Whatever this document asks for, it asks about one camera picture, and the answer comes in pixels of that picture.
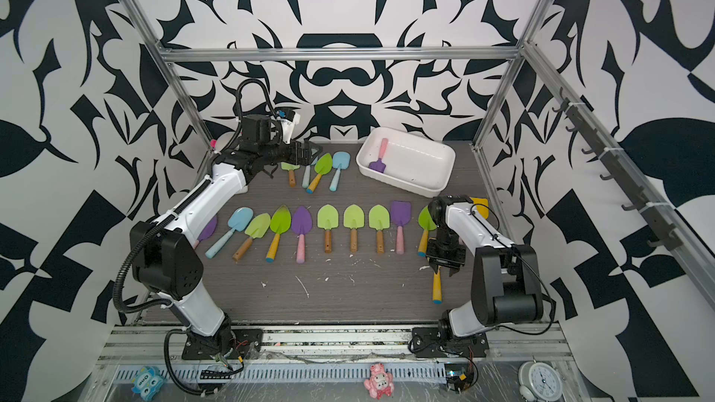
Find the green shovel orange handle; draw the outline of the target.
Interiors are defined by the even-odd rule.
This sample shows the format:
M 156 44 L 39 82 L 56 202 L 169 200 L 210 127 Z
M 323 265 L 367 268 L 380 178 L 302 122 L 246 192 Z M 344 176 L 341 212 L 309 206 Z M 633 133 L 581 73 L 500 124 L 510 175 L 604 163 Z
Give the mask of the green shovel orange handle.
M 300 168 L 300 166 L 286 163 L 286 162 L 281 162 L 280 167 L 282 170 L 284 170 L 284 171 L 286 171 L 286 173 L 288 173 L 289 186 L 290 186 L 290 188 L 294 188 L 296 186 L 295 171 L 297 171 Z

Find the light blue round shovel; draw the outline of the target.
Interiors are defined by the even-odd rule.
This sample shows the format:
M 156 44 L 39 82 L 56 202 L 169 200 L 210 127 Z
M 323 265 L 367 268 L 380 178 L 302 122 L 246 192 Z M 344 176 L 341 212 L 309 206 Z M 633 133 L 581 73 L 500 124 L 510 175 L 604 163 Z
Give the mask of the light blue round shovel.
M 302 187 L 304 189 L 307 189 L 310 185 L 311 182 L 311 171 L 312 167 L 311 166 L 306 166 L 303 174 L 303 180 L 302 180 Z

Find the green pointed shovel yellow handle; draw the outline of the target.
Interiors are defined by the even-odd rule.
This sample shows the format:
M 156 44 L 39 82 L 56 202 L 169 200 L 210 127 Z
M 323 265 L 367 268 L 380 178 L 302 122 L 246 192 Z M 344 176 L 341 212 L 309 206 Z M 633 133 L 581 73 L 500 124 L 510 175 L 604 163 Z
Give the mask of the green pointed shovel yellow handle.
M 437 228 L 437 225 L 434 223 L 432 220 L 432 217 L 429 213 L 429 208 L 428 206 L 425 206 L 421 211 L 418 216 L 418 223 L 420 227 L 422 228 L 422 236 L 419 242 L 418 246 L 418 255 L 422 257 L 426 257 L 426 250 L 428 249 L 428 240 L 429 240 L 429 235 L 431 232 L 435 231 Z

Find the light blue toy shovel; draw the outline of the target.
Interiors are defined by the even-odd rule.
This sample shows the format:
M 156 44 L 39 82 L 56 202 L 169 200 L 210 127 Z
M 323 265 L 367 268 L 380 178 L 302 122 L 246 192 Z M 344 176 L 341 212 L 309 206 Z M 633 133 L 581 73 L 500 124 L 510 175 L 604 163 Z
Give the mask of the light blue toy shovel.
M 335 173 L 331 180 L 330 191 L 336 192 L 338 189 L 341 173 L 349 168 L 351 156 L 348 152 L 336 152 L 333 154 L 333 168 Z

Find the yellow toy scoop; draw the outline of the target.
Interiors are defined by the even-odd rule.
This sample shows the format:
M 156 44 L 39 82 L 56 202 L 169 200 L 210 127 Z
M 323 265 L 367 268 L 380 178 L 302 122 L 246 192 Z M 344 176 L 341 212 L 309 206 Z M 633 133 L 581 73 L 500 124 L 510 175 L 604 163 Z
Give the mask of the yellow toy scoop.
M 438 268 L 433 275 L 432 281 L 432 301 L 435 304 L 442 304 L 442 281 L 441 281 L 441 268 Z

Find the yellow shovel wooden handle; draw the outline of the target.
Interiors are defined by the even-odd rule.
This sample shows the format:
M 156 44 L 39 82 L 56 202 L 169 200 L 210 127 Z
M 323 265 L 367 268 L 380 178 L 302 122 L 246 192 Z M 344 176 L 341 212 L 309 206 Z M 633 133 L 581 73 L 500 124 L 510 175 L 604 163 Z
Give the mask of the yellow shovel wooden handle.
M 487 198 L 472 197 L 471 201 L 475 206 L 475 210 L 482 216 L 483 219 L 488 219 L 490 216 L 489 201 Z

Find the purple square shovel pink handle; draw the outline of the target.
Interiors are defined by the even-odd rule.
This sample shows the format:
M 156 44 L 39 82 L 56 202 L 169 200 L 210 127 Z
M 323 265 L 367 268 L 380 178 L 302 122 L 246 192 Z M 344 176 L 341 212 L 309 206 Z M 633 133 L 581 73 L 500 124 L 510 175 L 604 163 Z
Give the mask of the purple square shovel pink handle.
M 404 227 L 411 221 L 411 202 L 392 201 L 390 215 L 397 227 L 396 253 L 405 253 Z

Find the purple round shovel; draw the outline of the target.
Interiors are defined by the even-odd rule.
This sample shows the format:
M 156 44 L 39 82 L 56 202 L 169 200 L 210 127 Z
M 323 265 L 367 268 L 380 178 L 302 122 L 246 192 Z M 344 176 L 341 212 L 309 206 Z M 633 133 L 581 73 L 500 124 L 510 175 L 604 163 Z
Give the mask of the purple round shovel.
M 309 210 L 304 206 L 299 207 L 292 216 L 292 225 L 290 226 L 292 232 L 298 236 L 296 251 L 296 262 L 298 264 L 305 262 L 305 237 L 312 230 L 312 227 L 313 222 Z

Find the light blue shovel from box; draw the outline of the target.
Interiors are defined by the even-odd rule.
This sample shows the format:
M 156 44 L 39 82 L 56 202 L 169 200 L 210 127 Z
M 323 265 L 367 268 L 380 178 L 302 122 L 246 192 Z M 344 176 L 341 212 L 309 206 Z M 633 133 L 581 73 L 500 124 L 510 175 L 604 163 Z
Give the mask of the light blue shovel from box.
M 254 212 L 251 208 L 244 207 L 235 210 L 228 220 L 228 231 L 205 252 L 206 257 L 208 259 L 214 258 L 235 232 L 245 230 L 253 219 L 253 214 Z

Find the light green shovel wooden handle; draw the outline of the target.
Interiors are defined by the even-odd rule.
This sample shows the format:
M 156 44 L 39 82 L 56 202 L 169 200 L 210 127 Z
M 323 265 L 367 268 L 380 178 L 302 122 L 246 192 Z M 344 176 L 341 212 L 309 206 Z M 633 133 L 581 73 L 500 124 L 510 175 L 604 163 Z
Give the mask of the light green shovel wooden handle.
M 390 215 L 386 207 L 375 205 L 369 212 L 369 225 L 376 232 L 376 252 L 385 253 L 384 232 L 390 227 Z

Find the purple pointed shovel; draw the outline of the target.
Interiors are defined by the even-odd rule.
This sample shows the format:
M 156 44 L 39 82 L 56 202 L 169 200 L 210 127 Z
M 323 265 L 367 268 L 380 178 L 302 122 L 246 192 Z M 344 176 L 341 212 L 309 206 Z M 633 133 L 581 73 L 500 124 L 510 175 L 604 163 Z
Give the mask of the purple pointed shovel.
M 198 235 L 197 240 L 194 243 L 194 248 L 196 248 L 201 241 L 211 238 L 215 233 L 217 225 L 218 216 L 214 215 Z

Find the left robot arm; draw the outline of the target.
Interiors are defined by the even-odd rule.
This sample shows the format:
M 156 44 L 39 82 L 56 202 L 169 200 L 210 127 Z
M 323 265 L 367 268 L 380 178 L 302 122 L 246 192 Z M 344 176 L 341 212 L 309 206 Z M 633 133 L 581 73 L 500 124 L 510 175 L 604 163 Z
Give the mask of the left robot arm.
M 203 262 L 195 243 L 229 199 L 245 192 L 267 167 L 282 162 L 307 166 L 313 161 L 321 149 L 310 141 L 294 139 L 299 121 L 293 111 L 245 115 L 190 194 L 162 216 L 132 228 L 131 251 L 113 289 L 119 312 L 133 314 L 163 306 L 197 336 L 212 337 L 223 329 L 228 317 L 204 287 Z

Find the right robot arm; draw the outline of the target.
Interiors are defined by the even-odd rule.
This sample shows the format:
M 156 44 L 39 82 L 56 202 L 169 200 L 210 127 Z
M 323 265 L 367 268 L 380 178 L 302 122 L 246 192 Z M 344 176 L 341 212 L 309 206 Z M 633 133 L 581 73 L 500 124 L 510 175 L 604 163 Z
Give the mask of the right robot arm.
M 497 327 L 513 328 L 544 315 L 544 290 L 536 252 L 500 234 L 468 197 L 435 197 L 428 212 L 436 225 L 426 258 L 433 271 L 455 275 L 472 255 L 467 303 L 447 311 L 441 329 L 448 338 L 467 338 Z

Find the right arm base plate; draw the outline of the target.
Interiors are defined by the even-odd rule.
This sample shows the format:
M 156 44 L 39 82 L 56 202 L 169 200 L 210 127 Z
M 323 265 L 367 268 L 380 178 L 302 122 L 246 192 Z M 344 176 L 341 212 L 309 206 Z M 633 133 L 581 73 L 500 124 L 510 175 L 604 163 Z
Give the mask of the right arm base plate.
M 418 358 L 476 357 L 483 358 L 489 349 L 485 334 L 455 338 L 438 327 L 413 328 L 408 350 Z

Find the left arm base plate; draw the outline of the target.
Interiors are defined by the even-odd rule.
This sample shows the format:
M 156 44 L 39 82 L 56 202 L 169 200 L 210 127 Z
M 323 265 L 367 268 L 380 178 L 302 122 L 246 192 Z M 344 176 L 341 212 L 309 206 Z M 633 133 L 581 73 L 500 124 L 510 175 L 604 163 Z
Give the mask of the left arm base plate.
M 262 329 L 223 329 L 212 337 L 188 333 L 183 360 L 209 360 L 221 354 L 226 359 L 250 358 L 262 349 Z

